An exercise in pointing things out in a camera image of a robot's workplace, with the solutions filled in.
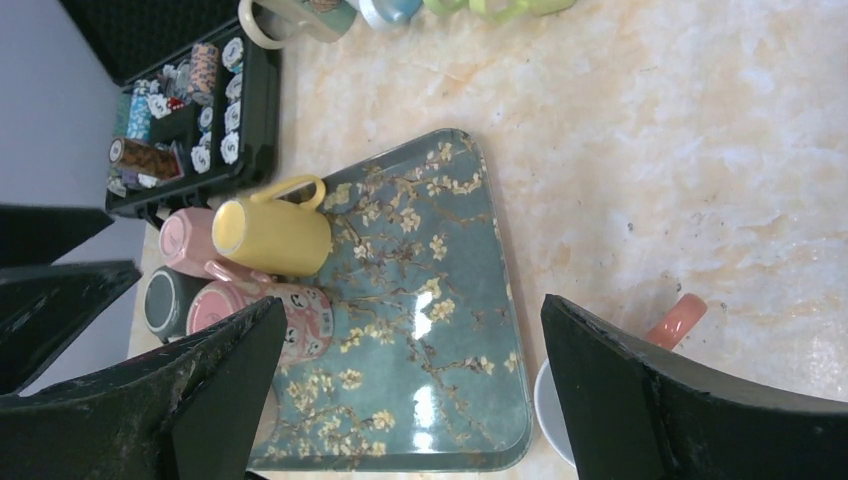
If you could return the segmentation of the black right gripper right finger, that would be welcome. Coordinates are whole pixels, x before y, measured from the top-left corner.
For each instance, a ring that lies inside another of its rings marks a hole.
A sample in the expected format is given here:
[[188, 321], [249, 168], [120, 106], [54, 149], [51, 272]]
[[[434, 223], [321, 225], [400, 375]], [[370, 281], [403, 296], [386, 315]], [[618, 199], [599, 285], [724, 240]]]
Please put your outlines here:
[[726, 374], [606, 323], [618, 331], [613, 345], [649, 376], [674, 467], [655, 479], [846, 477], [845, 403]]

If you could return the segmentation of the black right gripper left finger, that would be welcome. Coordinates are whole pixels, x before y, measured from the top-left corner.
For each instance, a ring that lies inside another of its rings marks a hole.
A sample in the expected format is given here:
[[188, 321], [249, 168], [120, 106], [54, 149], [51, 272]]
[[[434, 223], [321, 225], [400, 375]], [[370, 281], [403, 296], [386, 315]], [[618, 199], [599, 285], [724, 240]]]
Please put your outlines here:
[[198, 333], [1, 399], [5, 479], [247, 479], [287, 327], [267, 297]]

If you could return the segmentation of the terracotta upside-down mug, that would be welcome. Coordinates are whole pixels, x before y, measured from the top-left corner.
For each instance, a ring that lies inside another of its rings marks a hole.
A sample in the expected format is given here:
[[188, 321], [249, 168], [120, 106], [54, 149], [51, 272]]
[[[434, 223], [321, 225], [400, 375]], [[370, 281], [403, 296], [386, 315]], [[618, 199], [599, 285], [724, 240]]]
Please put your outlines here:
[[547, 358], [534, 386], [543, 434], [582, 479], [673, 471], [644, 365], [613, 345], [617, 329], [554, 294], [541, 309]]

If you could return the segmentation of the red-bottomed glass mug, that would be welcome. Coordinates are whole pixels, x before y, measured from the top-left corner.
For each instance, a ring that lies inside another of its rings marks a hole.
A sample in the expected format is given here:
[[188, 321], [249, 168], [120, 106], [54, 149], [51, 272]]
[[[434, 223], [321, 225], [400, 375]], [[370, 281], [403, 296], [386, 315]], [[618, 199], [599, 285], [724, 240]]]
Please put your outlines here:
[[285, 341], [278, 360], [287, 367], [313, 360], [329, 348], [334, 318], [329, 298], [318, 288], [277, 283], [271, 277], [249, 271], [244, 277], [222, 263], [204, 265], [213, 281], [194, 297], [186, 320], [188, 335], [206, 329], [245, 307], [265, 298], [282, 301], [286, 316]]

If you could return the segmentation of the cream patterned mug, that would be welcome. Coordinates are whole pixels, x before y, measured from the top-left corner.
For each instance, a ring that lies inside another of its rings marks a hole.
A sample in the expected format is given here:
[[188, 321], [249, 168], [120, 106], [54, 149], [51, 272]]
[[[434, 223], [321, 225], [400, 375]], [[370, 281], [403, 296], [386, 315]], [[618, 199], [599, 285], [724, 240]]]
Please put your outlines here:
[[237, 7], [243, 31], [266, 50], [281, 50], [301, 36], [334, 43], [348, 32], [357, 14], [347, 1], [242, 0]]

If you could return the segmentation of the lime green faceted mug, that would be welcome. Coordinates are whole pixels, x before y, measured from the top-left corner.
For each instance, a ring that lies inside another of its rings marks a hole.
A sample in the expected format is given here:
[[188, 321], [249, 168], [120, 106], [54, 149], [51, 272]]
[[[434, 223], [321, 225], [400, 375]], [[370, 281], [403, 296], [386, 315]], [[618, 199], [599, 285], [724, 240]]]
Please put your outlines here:
[[522, 15], [542, 17], [570, 9], [576, 0], [470, 0], [469, 9], [484, 20], [501, 25]]

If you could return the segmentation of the white and blue mug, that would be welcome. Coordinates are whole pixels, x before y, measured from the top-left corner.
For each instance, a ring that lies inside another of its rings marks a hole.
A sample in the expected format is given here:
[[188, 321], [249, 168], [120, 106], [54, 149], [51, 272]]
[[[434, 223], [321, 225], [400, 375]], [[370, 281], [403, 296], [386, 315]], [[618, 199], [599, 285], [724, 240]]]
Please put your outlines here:
[[355, 8], [374, 30], [387, 32], [407, 26], [422, 0], [357, 0]]

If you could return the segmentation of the light green mug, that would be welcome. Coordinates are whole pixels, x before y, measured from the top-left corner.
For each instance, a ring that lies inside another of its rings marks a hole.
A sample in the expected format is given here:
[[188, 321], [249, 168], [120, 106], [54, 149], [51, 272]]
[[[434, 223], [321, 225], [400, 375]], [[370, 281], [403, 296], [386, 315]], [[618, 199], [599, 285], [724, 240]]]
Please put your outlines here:
[[447, 16], [468, 6], [468, 0], [423, 0], [423, 4], [435, 15]]

